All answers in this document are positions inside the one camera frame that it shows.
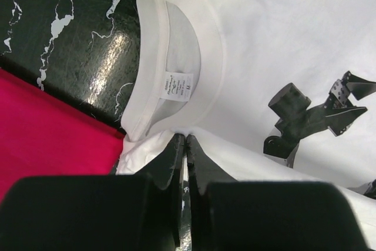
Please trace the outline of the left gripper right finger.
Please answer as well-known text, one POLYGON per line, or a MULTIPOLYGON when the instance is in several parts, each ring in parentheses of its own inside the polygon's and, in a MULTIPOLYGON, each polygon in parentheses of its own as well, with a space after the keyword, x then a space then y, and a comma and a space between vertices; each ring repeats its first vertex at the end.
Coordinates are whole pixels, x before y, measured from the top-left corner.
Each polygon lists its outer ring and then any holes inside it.
POLYGON ((191 208, 191 237, 193 248, 211 248, 212 220, 207 187, 211 183, 236 182, 204 152, 198 139, 189 135, 186 139, 187 167, 191 208))

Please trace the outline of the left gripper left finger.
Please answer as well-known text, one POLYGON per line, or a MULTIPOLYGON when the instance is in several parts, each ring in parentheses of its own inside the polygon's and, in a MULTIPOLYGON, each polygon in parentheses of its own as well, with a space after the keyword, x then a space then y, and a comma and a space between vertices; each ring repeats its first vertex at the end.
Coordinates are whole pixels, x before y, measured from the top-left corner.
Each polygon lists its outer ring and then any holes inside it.
POLYGON ((185 138, 175 134, 164 150, 136 175, 148 180, 141 248, 180 246, 185 138))

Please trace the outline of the white printed t-shirt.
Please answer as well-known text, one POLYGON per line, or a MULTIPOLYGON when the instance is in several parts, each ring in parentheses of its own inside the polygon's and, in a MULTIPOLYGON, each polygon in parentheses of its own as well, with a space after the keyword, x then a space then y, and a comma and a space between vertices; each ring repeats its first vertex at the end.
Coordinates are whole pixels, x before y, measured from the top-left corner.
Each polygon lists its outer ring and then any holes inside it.
POLYGON ((136 0, 117 172, 176 133, 236 180, 321 180, 375 248, 375 0, 136 0))

